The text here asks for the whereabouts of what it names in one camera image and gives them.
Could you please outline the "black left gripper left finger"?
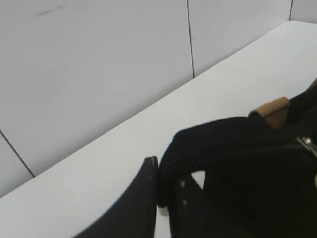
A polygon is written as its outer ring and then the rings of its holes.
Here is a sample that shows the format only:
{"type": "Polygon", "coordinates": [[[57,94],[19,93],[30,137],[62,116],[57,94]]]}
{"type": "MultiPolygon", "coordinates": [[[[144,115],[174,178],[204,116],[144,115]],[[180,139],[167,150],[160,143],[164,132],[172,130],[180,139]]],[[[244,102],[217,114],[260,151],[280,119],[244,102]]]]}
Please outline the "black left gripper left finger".
{"type": "Polygon", "coordinates": [[[156,223],[158,160],[146,157],[121,197],[77,238],[152,238],[156,223]]]}

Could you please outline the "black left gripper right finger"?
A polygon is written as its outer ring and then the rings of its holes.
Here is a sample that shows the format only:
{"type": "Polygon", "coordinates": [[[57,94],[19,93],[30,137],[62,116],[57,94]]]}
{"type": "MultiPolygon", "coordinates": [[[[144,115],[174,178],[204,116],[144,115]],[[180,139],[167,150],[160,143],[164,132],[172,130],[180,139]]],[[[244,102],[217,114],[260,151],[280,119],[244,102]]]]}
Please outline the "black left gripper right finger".
{"type": "Polygon", "coordinates": [[[172,238],[204,238],[202,190],[189,174],[172,187],[169,211],[172,238]]]}

